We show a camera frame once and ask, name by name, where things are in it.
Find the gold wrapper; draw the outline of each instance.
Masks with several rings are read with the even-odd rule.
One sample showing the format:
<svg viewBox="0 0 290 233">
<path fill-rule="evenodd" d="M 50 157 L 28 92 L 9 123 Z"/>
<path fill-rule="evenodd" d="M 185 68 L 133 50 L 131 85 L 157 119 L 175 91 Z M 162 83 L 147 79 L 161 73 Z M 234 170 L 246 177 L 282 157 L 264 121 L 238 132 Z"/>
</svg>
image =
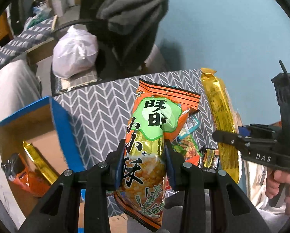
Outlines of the gold wrapper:
<svg viewBox="0 0 290 233">
<path fill-rule="evenodd" d="M 58 175 L 54 171 L 52 171 L 52 169 L 43 160 L 36 148 L 31 143 L 23 141 L 23 148 L 27 155 L 30 157 L 30 159 L 33 161 L 35 166 L 38 168 L 38 170 L 52 185 L 57 180 Z"/>
<path fill-rule="evenodd" d="M 236 133 L 238 131 L 233 119 L 232 105 L 224 82 L 214 76 L 215 70 L 201 68 L 201 81 L 204 86 L 211 112 L 218 130 Z M 234 146 L 218 143 L 220 161 L 233 180 L 238 183 L 241 176 L 241 159 Z"/>
<path fill-rule="evenodd" d="M 206 150 L 206 160 L 204 166 L 210 168 L 212 166 L 213 159 L 215 157 L 215 151 L 211 149 Z"/>
<path fill-rule="evenodd" d="M 138 157 L 138 156 L 142 156 L 142 153 L 144 153 L 145 151 L 147 154 L 161 157 L 162 152 L 163 152 L 163 138 L 162 137 L 151 141 L 151 140 L 147 140 L 146 137 L 142 134 L 142 132 L 136 131 L 135 133 L 137 134 L 135 138 L 135 144 L 137 142 L 142 143 L 143 150 L 142 152 L 140 152 L 136 148 L 135 144 L 133 144 L 129 155 Z"/>
</svg>

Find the gray chevron tablecloth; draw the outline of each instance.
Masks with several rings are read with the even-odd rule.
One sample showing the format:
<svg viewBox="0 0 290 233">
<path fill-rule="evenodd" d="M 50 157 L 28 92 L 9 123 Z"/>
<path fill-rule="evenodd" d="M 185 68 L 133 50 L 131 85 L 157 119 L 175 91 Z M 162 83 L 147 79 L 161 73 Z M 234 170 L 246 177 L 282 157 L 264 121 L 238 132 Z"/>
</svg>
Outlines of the gray chevron tablecloth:
<svg viewBox="0 0 290 233">
<path fill-rule="evenodd" d="M 200 77 L 200 70 L 140 76 L 147 81 L 200 93 L 200 111 L 197 113 L 200 128 L 193 133 L 193 137 L 199 146 L 217 148 L 211 136 L 214 131 L 212 114 Z M 109 152 L 117 149 L 120 139 L 125 138 L 138 78 L 93 85 L 55 97 L 71 115 L 70 123 L 85 168 L 104 161 Z M 113 196 L 108 197 L 108 213 L 109 217 L 122 213 Z"/>
</svg>

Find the orange package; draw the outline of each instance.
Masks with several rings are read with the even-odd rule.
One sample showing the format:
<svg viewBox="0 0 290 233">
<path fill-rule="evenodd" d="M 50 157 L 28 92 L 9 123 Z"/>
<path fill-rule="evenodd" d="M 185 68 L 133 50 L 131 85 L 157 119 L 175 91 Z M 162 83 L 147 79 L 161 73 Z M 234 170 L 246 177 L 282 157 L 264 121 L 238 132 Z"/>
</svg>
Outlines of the orange package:
<svg viewBox="0 0 290 233">
<path fill-rule="evenodd" d="M 114 193 L 119 207 L 152 231 L 161 227 L 166 186 L 164 139 L 173 141 L 200 94 L 140 79 L 127 126 L 124 178 Z"/>
<path fill-rule="evenodd" d="M 42 197 L 50 188 L 45 179 L 29 170 L 25 160 L 18 153 L 12 154 L 6 162 L 1 163 L 1 168 L 8 180 L 35 197 Z"/>
</svg>

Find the cardboard box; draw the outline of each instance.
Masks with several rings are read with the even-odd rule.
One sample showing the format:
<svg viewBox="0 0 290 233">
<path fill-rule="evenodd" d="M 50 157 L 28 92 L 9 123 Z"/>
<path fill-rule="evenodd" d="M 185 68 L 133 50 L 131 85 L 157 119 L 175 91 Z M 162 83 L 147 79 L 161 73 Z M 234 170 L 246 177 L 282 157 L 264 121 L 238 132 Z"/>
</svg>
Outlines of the cardboard box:
<svg viewBox="0 0 290 233">
<path fill-rule="evenodd" d="M 33 143 L 58 173 L 66 169 L 85 170 L 68 121 L 68 113 L 52 97 L 42 98 L 0 122 L 0 155 L 6 161 L 20 153 L 32 170 L 34 164 L 26 155 L 23 141 Z M 38 199 L 8 181 L 24 216 L 28 216 Z"/>
</svg>

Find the yellow snack package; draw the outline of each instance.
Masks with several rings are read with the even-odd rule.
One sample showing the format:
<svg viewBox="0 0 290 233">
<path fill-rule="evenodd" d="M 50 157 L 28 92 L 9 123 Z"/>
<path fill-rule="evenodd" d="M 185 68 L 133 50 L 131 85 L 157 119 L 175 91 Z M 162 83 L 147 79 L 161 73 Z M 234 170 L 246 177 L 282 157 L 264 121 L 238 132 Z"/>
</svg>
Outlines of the yellow snack package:
<svg viewBox="0 0 290 233">
<path fill-rule="evenodd" d="M 199 100 L 200 94 L 140 79 L 127 125 L 124 177 L 114 197 L 125 213 L 152 231 L 162 224 L 164 139 L 173 141 L 178 136 Z"/>
<path fill-rule="evenodd" d="M 23 148 L 38 170 L 52 185 L 57 180 L 58 175 L 49 167 L 48 163 L 44 161 L 38 150 L 31 143 L 23 141 Z"/>
<path fill-rule="evenodd" d="M 234 112 L 224 82 L 214 76 L 215 70 L 201 68 L 201 81 L 209 101 L 211 112 L 217 130 L 238 133 L 234 122 Z M 218 143 L 219 157 L 224 169 L 238 183 L 241 177 L 241 154 L 231 145 Z"/>
</svg>

